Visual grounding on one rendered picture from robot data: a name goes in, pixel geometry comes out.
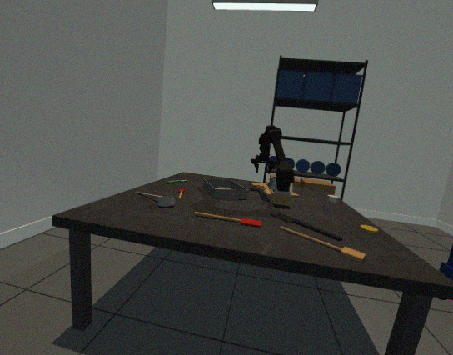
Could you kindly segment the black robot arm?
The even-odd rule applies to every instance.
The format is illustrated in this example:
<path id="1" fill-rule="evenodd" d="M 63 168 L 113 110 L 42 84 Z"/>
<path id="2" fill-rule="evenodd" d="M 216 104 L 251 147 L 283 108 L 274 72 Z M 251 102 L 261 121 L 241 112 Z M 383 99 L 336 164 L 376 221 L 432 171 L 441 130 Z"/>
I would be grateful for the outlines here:
<path id="1" fill-rule="evenodd" d="M 290 192 L 291 183 L 295 182 L 294 170 L 291 164 L 286 161 L 286 156 L 281 145 L 282 130 L 275 125 L 266 126 L 266 131 L 260 136 L 260 150 L 264 153 L 269 153 L 271 144 L 273 144 L 276 158 L 278 161 L 278 169 L 276 172 L 276 182 L 278 191 Z"/>

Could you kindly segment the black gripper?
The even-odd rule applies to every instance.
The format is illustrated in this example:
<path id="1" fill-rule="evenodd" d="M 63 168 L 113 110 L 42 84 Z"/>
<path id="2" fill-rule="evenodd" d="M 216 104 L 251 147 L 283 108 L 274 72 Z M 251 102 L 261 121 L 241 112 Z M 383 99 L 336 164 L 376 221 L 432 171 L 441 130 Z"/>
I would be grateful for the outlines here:
<path id="1" fill-rule="evenodd" d="M 269 172 L 268 172 L 268 174 L 270 174 L 271 170 L 276 165 L 278 165 L 278 161 L 273 161 L 273 160 L 270 161 L 269 160 L 269 156 L 270 156 L 269 152 L 261 152 L 261 159 L 260 160 L 258 160 L 258 159 L 252 159 L 251 160 L 251 163 L 255 165 L 256 173 L 258 173 L 258 168 L 259 168 L 259 164 L 258 163 L 270 163 L 269 164 Z"/>

